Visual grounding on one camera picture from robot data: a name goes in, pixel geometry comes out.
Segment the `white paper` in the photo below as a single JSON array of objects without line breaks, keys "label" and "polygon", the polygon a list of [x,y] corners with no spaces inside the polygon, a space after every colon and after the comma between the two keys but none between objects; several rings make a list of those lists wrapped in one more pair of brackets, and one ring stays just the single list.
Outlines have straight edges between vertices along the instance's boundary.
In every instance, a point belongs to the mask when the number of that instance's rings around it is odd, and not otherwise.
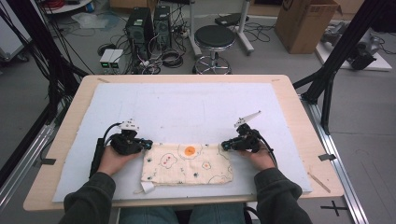
[{"label": "white paper", "polygon": [[[106,83],[96,88],[81,122],[53,198],[62,202],[78,190],[91,168],[97,138],[113,123],[134,119],[136,137],[155,143],[220,144],[237,136],[235,121],[261,111],[248,122],[274,149],[279,169],[304,192],[312,191],[271,84],[266,83]],[[119,133],[113,128],[107,136]],[[256,194],[250,161],[231,152],[234,179],[224,185],[159,186],[148,194],[140,190],[143,156],[113,176],[114,200],[208,197]]]}]

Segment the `wooden table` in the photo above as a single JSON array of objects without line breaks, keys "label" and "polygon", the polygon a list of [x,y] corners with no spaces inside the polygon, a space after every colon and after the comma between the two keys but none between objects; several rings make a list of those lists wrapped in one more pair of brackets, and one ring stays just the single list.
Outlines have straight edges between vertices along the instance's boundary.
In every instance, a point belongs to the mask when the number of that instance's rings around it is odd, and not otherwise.
[{"label": "wooden table", "polygon": [[[54,165],[43,165],[23,204],[25,210],[64,209],[62,203],[53,203],[52,197],[61,178],[64,161],[78,131],[78,127],[91,103],[99,83],[271,83],[277,100],[283,110],[304,168],[313,188],[302,198],[340,197],[343,187],[329,161],[321,161],[318,156],[325,154],[318,136],[307,116],[300,99],[288,77],[282,75],[157,75],[157,76],[88,76],[84,77],[76,96],[67,111],[64,121],[52,143],[47,158],[56,159]],[[144,206],[163,204],[227,203],[255,201],[255,195],[233,197],[189,198],[173,200],[128,200],[114,202],[113,206]]]}]

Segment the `person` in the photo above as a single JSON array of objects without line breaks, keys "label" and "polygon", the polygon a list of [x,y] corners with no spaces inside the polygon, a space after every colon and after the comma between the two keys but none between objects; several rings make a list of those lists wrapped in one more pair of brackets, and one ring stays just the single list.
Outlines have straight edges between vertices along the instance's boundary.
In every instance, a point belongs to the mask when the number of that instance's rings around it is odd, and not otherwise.
[{"label": "person", "polygon": [[[239,153],[249,158],[260,171],[255,175],[254,182],[257,189],[257,214],[261,223],[312,223],[309,215],[297,204],[302,189],[276,168],[268,150],[262,148],[257,153],[248,151],[239,151]],[[111,200],[116,188],[111,176],[121,170],[127,162],[139,156],[140,153],[121,156],[111,146],[106,147],[98,171],[78,191],[64,198],[65,214],[60,223],[108,223]],[[162,223],[177,223],[171,207],[154,208],[151,214],[147,213],[149,209],[133,207],[121,209],[120,223],[127,223],[130,220],[134,223],[142,223],[139,217],[136,218],[139,215],[141,218],[148,218],[147,215],[150,215],[151,223],[159,223],[158,220]],[[190,221],[191,223],[243,223],[242,217],[241,203],[197,205],[192,211]]]}]

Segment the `black stool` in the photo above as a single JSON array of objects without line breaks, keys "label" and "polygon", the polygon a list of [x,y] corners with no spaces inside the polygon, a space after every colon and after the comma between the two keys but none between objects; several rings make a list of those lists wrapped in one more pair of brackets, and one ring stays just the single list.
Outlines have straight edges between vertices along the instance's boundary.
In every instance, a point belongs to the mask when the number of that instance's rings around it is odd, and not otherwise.
[{"label": "black stool", "polygon": [[235,34],[230,29],[219,25],[207,25],[195,32],[195,43],[200,49],[208,49],[210,56],[203,56],[195,62],[192,69],[196,74],[231,74],[230,64],[219,57],[218,52],[228,49],[235,41]]}]

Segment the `metal rail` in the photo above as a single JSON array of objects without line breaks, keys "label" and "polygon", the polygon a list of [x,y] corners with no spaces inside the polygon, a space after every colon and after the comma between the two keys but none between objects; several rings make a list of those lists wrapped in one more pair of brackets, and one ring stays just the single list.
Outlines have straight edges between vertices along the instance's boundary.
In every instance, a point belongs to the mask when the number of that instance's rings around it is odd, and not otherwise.
[{"label": "metal rail", "polygon": [[41,150],[50,140],[50,137],[52,136],[54,130],[54,122],[52,122],[50,125],[44,125],[42,127],[39,134],[33,141],[32,145],[30,145],[23,158],[12,171],[11,175],[8,177],[6,183],[0,189],[0,214],[7,206],[9,200],[11,199],[14,192],[17,190],[22,180],[26,177],[27,173],[34,164]]},{"label": "metal rail", "polygon": [[352,215],[353,220],[357,224],[368,224],[369,221],[361,207],[361,202],[358,199],[358,196],[353,189],[352,183],[349,180],[349,176],[347,175],[347,171],[344,167],[343,162],[341,161],[340,155],[338,154],[337,148],[335,147],[334,141],[330,135],[327,135],[325,130],[320,124],[320,109],[318,105],[310,105],[307,104],[311,115],[313,117],[313,123],[316,125],[318,131],[318,137],[320,138],[326,152],[328,154],[333,154],[337,159],[331,161],[332,167],[338,175],[343,187],[344,187],[344,198],[346,199],[346,204],[349,208],[350,214]]}]

